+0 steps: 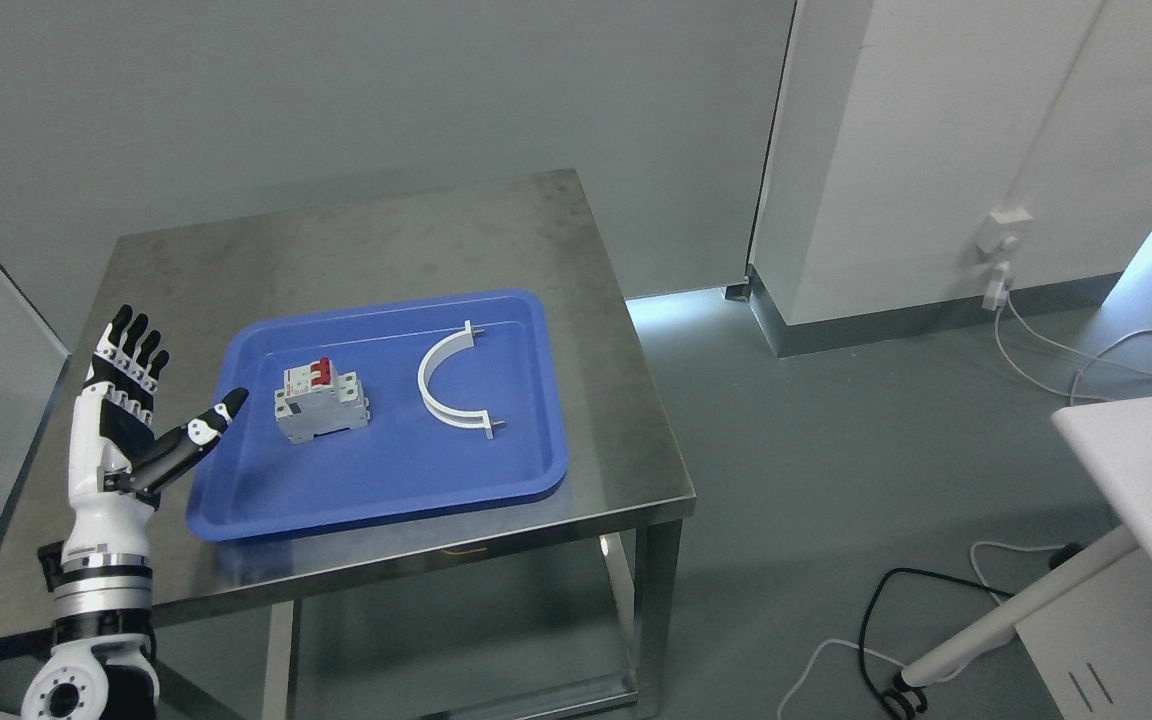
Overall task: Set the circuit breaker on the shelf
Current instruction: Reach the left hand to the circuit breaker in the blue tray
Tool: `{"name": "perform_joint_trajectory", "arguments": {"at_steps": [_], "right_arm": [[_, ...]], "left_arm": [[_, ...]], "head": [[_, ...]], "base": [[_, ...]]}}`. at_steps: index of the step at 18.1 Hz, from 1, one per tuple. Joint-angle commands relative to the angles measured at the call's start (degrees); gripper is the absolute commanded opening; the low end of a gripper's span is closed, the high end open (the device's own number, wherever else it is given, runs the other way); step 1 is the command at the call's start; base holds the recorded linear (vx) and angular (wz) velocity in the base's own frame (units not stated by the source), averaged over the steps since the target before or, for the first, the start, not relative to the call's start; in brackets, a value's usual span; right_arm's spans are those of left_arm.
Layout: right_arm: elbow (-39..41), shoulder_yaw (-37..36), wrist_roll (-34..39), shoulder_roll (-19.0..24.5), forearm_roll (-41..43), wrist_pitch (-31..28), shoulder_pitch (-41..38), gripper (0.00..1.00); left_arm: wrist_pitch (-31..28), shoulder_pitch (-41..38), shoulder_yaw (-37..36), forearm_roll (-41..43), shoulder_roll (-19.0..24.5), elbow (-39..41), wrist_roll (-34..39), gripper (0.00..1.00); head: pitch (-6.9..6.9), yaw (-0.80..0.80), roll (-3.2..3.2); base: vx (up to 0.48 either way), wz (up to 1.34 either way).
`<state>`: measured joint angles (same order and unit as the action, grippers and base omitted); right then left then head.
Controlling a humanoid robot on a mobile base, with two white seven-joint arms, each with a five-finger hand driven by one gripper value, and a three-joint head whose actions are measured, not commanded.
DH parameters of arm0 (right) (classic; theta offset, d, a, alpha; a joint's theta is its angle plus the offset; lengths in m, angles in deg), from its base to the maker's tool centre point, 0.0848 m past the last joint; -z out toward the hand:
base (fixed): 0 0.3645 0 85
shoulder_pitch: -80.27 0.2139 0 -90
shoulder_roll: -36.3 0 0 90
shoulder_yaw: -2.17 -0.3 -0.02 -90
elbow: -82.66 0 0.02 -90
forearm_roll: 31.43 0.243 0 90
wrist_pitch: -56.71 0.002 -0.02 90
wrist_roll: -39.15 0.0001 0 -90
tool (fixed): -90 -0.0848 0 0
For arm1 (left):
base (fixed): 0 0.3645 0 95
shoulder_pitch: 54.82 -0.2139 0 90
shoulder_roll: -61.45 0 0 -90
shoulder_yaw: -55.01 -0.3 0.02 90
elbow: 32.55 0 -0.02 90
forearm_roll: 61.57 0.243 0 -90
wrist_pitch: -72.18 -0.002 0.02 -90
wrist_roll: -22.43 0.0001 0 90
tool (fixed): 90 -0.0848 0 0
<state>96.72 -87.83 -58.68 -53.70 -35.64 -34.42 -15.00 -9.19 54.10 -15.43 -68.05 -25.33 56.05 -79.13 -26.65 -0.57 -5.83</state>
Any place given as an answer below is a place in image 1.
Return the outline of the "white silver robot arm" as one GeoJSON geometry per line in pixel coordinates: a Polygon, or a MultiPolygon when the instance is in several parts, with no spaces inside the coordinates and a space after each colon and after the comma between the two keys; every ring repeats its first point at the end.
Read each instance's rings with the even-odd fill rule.
{"type": "Polygon", "coordinates": [[[50,657],[23,719],[154,719],[161,688],[147,520],[162,488],[215,450],[247,401],[238,387],[156,435],[156,392],[169,354],[147,316],[119,306],[74,397],[67,497],[74,524],[37,556],[52,597],[50,657]]]}

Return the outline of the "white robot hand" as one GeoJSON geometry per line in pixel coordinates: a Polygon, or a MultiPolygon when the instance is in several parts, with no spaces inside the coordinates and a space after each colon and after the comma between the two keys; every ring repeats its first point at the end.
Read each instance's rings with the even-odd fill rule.
{"type": "Polygon", "coordinates": [[[156,511],[159,497],[214,450],[247,404],[250,392],[233,388],[215,406],[177,429],[154,438],[156,393],[170,353],[160,332],[147,328],[147,314],[119,306],[91,354],[84,389],[74,401],[69,441],[69,506],[91,511],[96,501],[129,500],[156,511]],[[141,415],[129,410],[132,400],[141,415]],[[119,492],[105,477],[119,473],[119,492]]]}

